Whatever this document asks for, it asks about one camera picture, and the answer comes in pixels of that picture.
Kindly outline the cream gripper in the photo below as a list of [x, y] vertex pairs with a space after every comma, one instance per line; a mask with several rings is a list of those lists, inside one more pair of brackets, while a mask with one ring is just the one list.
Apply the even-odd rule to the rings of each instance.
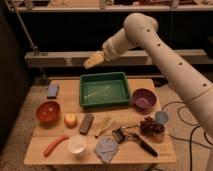
[[103, 62], [104, 62], [104, 53], [102, 51], [96, 51], [84, 62], [84, 67], [86, 69], [89, 69]]

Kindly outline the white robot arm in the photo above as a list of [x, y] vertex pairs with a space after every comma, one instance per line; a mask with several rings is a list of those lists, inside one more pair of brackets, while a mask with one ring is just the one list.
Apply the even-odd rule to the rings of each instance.
[[119, 58], [128, 50], [141, 47], [152, 58], [188, 109], [213, 138], [213, 83], [194, 69], [158, 36], [157, 21], [141, 13], [128, 15], [123, 28], [93, 53], [85, 62], [91, 68]]

